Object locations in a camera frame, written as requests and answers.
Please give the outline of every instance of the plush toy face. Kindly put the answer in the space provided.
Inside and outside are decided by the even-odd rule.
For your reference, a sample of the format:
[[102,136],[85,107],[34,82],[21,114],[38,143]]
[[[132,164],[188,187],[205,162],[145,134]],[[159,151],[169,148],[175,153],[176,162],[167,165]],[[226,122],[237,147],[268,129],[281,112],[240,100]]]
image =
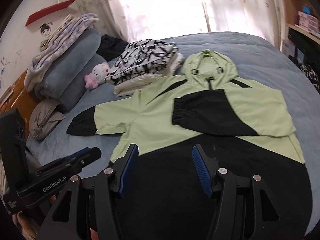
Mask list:
[[92,75],[95,77],[97,83],[100,85],[104,83],[104,79],[109,75],[110,66],[107,62],[96,65],[92,70]]

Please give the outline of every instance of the red wall shelf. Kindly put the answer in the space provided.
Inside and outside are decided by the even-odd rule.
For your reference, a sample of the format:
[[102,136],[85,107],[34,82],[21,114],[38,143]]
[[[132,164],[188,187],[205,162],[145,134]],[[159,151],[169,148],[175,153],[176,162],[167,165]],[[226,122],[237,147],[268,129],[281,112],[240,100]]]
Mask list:
[[39,20],[40,18],[42,18],[42,17],[44,17],[44,16],[46,16],[48,14],[51,14],[53,12],[56,12],[56,11],[59,11],[59,10],[67,8],[74,1],[75,0],[68,0],[68,1],[65,1],[65,2],[57,3],[57,4],[54,4],[52,6],[43,8],[40,11],[37,11],[37,12],[31,14],[28,17],[28,20],[26,22],[26,26],[29,25],[32,22],[35,22],[36,20]]

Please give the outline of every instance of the brown pillow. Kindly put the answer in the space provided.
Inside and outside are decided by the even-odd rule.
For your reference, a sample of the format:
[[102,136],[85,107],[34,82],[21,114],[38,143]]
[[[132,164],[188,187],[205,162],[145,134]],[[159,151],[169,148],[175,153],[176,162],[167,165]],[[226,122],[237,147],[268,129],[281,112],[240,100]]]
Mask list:
[[30,116],[29,131],[36,140],[42,140],[65,118],[65,115],[56,111],[59,100],[45,99],[33,110]]

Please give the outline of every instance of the wall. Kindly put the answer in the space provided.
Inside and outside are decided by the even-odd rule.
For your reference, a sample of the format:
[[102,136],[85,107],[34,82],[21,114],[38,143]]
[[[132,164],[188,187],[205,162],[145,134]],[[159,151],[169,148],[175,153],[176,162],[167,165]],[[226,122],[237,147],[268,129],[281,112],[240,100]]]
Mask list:
[[79,16],[76,2],[68,8],[49,14],[25,27],[30,14],[57,3],[57,0],[23,0],[0,38],[0,96],[28,68],[44,39],[40,28],[44,23],[53,32],[68,14]]

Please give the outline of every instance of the hood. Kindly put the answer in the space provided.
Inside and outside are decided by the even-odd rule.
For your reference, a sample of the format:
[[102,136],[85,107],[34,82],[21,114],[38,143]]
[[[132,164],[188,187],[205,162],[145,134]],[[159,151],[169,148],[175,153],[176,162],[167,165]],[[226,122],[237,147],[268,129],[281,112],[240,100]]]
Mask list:
[[210,80],[213,89],[238,76],[236,65],[229,57],[208,49],[189,56],[182,72],[188,81],[205,88],[208,88]]

